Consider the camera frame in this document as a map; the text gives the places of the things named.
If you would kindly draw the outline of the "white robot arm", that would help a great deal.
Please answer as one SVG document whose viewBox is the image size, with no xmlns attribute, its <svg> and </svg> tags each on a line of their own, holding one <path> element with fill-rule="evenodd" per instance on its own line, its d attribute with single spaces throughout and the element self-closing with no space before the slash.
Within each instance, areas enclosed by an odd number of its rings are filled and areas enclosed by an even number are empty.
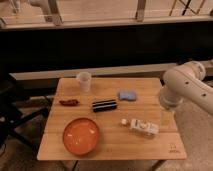
<svg viewBox="0 0 213 171">
<path fill-rule="evenodd" d="M 163 74 L 164 86 L 159 91 L 159 103 L 167 110 L 190 100 L 213 116 L 213 88 L 203 82 L 206 69 L 201 62 L 190 61 L 168 69 Z"/>
</svg>

